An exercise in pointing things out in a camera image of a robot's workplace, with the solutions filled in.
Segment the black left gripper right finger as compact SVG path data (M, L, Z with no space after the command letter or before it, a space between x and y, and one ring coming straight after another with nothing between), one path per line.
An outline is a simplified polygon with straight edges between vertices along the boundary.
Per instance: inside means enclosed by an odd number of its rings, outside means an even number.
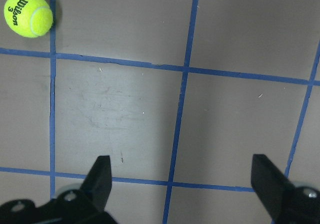
M265 154L252 156L250 183L271 218L282 215L295 190Z

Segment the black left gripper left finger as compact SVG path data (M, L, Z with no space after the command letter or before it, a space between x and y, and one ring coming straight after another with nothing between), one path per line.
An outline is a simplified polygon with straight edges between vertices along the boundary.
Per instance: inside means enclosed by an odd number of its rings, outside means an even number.
M112 189L112 170L110 156L98 156L80 190L89 198L100 212L105 210Z

